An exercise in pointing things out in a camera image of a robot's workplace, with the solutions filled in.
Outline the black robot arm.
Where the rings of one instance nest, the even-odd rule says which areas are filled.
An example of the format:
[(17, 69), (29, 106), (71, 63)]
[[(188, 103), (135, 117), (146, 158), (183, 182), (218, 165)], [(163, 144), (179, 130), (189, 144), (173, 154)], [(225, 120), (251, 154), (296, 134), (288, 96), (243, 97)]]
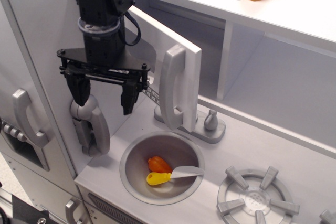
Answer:
[(129, 47), (141, 39), (137, 33), (132, 42), (125, 38), (125, 19), (136, 29), (139, 24), (129, 13), (134, 0), (76, 0), (80, 17), (78, 27), (84, 47), (60, 49), (60, 73), (66, 78), (74, 101), (84, 106), (91, 92), (90, 80), (122, 86), (123, 113), (132, 113), (139, 93), (148, 87), (149, 65), (131, 55)]

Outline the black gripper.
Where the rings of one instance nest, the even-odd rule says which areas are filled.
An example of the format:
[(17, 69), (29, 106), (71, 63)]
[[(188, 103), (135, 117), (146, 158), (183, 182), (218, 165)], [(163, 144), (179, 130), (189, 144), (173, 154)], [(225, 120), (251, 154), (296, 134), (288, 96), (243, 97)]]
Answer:
[(90, 95), (90, 80), (107, 82), (122, 86), (121, 105), (123, 114), (131, 114), (137, 102), (138, 90), (148, 88), (147, 63), (137, 59), (128, 51), (129, 46), (125, 29), (105, 30), (102, 34), (83, 34), (83, 48), (60, 49), (57, 56), (61, 59), (60, 73), (66, 78), (68, 88), (74, 101), (84, 106)]

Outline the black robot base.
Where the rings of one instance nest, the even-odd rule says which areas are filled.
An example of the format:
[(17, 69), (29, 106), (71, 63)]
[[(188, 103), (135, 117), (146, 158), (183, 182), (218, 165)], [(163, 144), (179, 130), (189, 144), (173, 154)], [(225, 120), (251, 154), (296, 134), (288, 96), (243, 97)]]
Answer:
[(47, 210), (37, 210), (1, 188), (1, 223), (56, 223)]

